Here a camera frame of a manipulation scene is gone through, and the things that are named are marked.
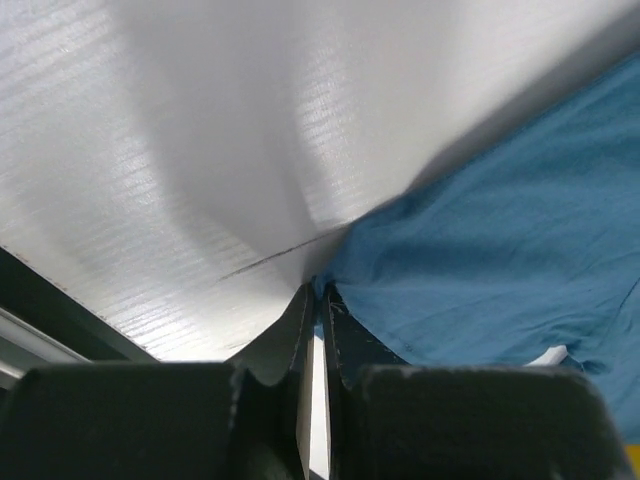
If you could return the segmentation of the dark blue t-shirt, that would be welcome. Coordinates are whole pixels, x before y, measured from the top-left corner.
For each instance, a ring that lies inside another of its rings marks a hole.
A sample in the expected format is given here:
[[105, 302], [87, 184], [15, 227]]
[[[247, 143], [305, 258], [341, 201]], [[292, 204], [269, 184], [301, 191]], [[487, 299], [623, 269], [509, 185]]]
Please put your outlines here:
[[357, 221], [313, 281], [415, 365], [549, 349], [639, 440], [639, 58]]

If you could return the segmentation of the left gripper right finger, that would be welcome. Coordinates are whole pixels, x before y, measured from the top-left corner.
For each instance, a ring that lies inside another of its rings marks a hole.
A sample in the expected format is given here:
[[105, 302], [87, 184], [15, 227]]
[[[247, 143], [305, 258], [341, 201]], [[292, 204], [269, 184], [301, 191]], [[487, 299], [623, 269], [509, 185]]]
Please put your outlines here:
[[356, 321], [322, 323], [333, 479], [629, 479], [600, 396], [561, 367], [423, 367]]

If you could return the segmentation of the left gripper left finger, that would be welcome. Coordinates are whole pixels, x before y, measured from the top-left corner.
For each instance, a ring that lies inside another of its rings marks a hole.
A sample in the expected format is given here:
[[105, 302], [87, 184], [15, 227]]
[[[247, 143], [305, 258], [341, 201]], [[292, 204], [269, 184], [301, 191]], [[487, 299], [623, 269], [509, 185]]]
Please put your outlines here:
[[5, 479], [305, 479], [314, 296], [224, 362], [29, 371], [1, 410]]

